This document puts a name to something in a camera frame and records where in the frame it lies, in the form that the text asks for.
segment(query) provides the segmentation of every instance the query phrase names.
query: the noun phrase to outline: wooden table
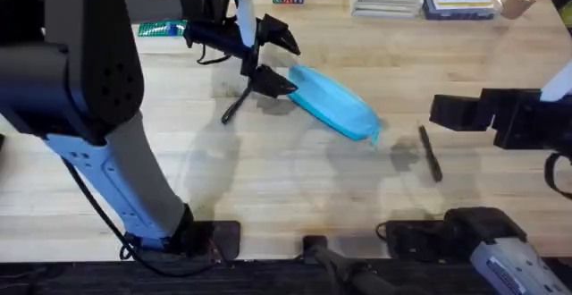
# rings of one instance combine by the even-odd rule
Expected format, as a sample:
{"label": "wooden table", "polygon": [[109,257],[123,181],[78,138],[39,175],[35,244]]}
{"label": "wooden table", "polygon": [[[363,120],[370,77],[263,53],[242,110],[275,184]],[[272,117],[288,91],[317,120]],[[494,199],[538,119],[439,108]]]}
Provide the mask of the wooden table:
{"label": "wooden table", "polygon": [[[294,257],[307,234],[328,235],[347,256],[379,257],[377,223],[471,206],[503,209],[542,255],[572,255],[572,203],[543,182],[547,151],[504,151],[492,145],[492,131],[455,133],[428,122],[434,94],[539,88],[559,71],[572,42],[549,2],[516,21],[351,18],[347,0],[256,3],[259,15],[289,23],[302,63],[361,95],[384,129],[371,147],[285,97],[255,95],[224,127],[221,115],[245,86],[239,62],[203,67],[195,63],[199,47],[188,50],[181,38],[139,38],[151,147],[198,219],[242,223],[241,258]],[[272,46],[262,57],[279,72],[291,60]],[[441,162],[440,184],[431,179],[419,122]],[[8,136],[0,153],[0,261],[115,260],[119,242],[58,157],[4,120],[0,131]],[[562,162],[560,186],[571,185],[570,169]]]}

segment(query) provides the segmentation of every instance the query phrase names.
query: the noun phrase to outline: black mount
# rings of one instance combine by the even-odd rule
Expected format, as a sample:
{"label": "black mount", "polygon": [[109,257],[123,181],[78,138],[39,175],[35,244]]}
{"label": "black mount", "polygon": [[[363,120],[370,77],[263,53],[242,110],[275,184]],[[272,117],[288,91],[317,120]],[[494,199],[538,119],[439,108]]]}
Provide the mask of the black mount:
{"label": "black mount", "polygon": [[318,264],[328,272],[334,294],[426,295],[415,287],[395,286],[385,281],[362,259],[345,258],[327,248],[325,236],[306,236],[302,241],[306,264]]}
{"label": "black mount", "polygon": [[497,208],[470,207],[447,211],[443,220],[390,220],[385,225],[392,258],[421,262],[466,263],[481,243],[526,233]]}
{"label": "black mount", "polygon": [[175,233],[161,240],[162,245],[146,245],[145,240],[126,232],[125,239],[140,255],[183,255],[186,257],[212,257],[220,251],[227,260],[235,259],[240,252],[240,223],[236,221],[195,221],[189,205]]}

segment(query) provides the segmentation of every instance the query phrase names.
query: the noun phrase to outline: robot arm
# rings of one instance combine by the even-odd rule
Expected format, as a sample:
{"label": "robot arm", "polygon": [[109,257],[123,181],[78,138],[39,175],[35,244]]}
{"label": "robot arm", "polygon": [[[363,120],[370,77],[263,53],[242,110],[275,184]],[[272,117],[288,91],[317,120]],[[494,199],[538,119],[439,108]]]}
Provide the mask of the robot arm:
{"label": "robot arm", "polygon": [[272,97],[295,90],[257,64],[265,42],[299,54],[288,25],[268,15],[256,19],[251,0],[239,0],[237,25],[226,18],[229,1],[0,1],[0,21],[19,18],[0,25],[0,113],[77,168],[121,217],[125,240],[136,249],[196,256],[215,241],[226,258],[238,255],[240,225],[194,221],[151,152],[131,30],[131,21],[186,19],[187,44],[237,56],[249,90]]}

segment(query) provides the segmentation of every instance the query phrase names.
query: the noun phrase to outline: cable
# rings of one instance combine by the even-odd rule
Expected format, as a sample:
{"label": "cable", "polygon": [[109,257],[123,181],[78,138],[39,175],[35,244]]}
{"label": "cable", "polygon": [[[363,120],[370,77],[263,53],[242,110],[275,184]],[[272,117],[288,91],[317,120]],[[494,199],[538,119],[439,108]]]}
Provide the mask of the cable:
{"label": "cable", "polygon": [[386,224],[387,222],[382,222],[375,226],[375,234],[377,235],[377,238],[379,238],[383,242],[387,242],[387,236],[383,236],[379,230],[385,227]]}
{"label": "cable", "polygon": [[205,59],[205,55],[206,55],[206,46],[205,44],[203,44],[203,54],[200,56],[200,58],[197,59],[197,63],[200,65],[209,65],[209,64],[213,64],[213,63],[222,63],[224,61],[229,60],[229,58],[231,58],[230,55],[225,55],[221,58],[216,58],[216,59],[211,59],[209,61],[203,61],[203,59]]}
{"label": "cable", "polygon": [[184,274],[175,274],[175,273],[169,273],[169,272],[162,271],[162,270],[154,267],[153,265],[149,264],[146,260],[144,260],[143,258],[141,258],[139,256],[137,251],[135,251],[133,249],[133,247],[129,244],[129,242],[125,239],[125,237],[123,237],[123,235],[119,231],[119,229],[117,229],[114,222],[111,221],[111,219],[109,219],[109,217],[105,213],[104,209],[102,209],[101,206],[95,200],[95,198],[93,198],[93,195],[91,194],[91,192],[89,192],[88,187],[86,186],[85,182],[80,178],[80,175],[78,174],[78,171],[75,169],[73,164],[71,164],[68,160],[66,160],[63,157],[62,157],[62,161],[63,161],[63,164],[65,164],[65,167],[70,172],[71,177],[75,180],[78,187],[80,187],[81,192],[86,197],[89,204],[94,208],[94,210],[96,210],[97,214],[101,217],[101,219],[105,222],[105,224],[107,224],[109,229],[111,229],[111,231],[114,233],[115,237],[117,237],[117,239],[121,242],[123,247],[129,251],[130,255],[133,257],[133,259],[136,262],[140,263],[142,266],[144,266],[145,268],[147,268],[148,270],[152,271],[155,274],[161,275],[163,277],[172,277],[172,278],[183,278],[183,277],[196,276],[196,275],[202,274],[202,273],[204,273],[204,272],[206,272],[206,271],[208,271],[211,268],[216,266],[216,264],[209,264],[209,265],[205,265],[205,266],[200,267],[199,269],[196,269],[196,270],[191,271],[191,272],[187,272]]}
{"label": "cable", "polygon": [[548,156],[546,162],[544,163],[544,180],[552,190],[558,192],[562,197],[567,198],[568,200],[572,200],[572,193],[558,189],[556,183],[554,182],[554,167],[556,165],[556,161],[558,161],[561,156],[568,158],[567,156],[560,153],[552,153],[550,156]]}

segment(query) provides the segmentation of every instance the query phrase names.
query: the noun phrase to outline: black pen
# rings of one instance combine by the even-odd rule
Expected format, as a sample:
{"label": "black pen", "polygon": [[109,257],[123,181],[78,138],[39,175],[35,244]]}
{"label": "black pen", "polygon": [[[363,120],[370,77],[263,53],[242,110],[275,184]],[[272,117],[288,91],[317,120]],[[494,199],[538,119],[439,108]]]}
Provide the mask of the black pen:
{"label": "black pen", "polygon": [[431,147],[431,142],[429,141],[429,136],[427,135],[427,130],[425,126],[419,126],[419,135],[421,136],[421,143],[423,148],[425,148],[425,155],[427,156],[427,162],[429,163],[429,169],[431,170],[431,175],[435,182],[441,182],[443,180],[443,173],[441,172],[441,166],[437,157],[433,153],[433,148]]}

